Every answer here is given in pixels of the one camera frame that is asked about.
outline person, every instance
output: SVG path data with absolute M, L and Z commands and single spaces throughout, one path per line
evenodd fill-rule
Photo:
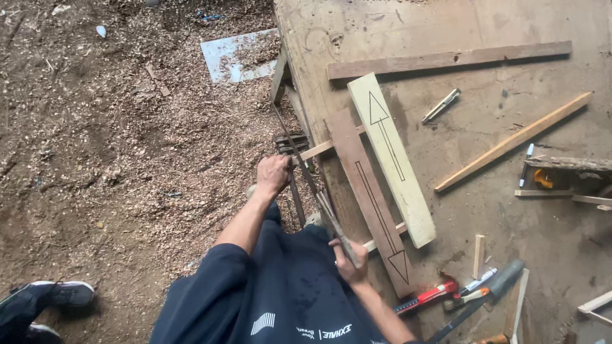
M 56 331 L 34 320 L 49 306 L 87 306 L 94 294 L 94 288 L 81 281 L 37 281 L 12 290 L 0 301 L 0 343 L 61 344 Z
M 219 234 L 192 276 L 176 280 L 150 343 L 416 343 L 339 239 L 309 224 L 284 233 L 275 199 L 291 158 L 265 157 L 245 206 Z

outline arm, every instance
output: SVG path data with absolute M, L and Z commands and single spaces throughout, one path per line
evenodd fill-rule
M 329 245 L 334 247 L 336 266 L 340 275 L 351 286 L 382 335 L 391 344 L 403 344 L 417 340 L 368 281 L 368 249 L 351 241 L 357 258 L 363 262 L 363 266 L 356 269 L 350 260 L 346 259 L 339 239 L 330 241 Z
M 259 162 L 255 192 L 219 234 L 215 246 L 234 244 L 251 254 L 257 243 L 267 209 L 289 184 L 290 163 L 291 157 L 283 155 L 265 157 Z

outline black pants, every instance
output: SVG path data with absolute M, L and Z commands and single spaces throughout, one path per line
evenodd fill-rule
M 0 343 L 40 343 L 28 334 L 30 324 L 51 304 L 53 285 L 25 287 L 0 304 Z

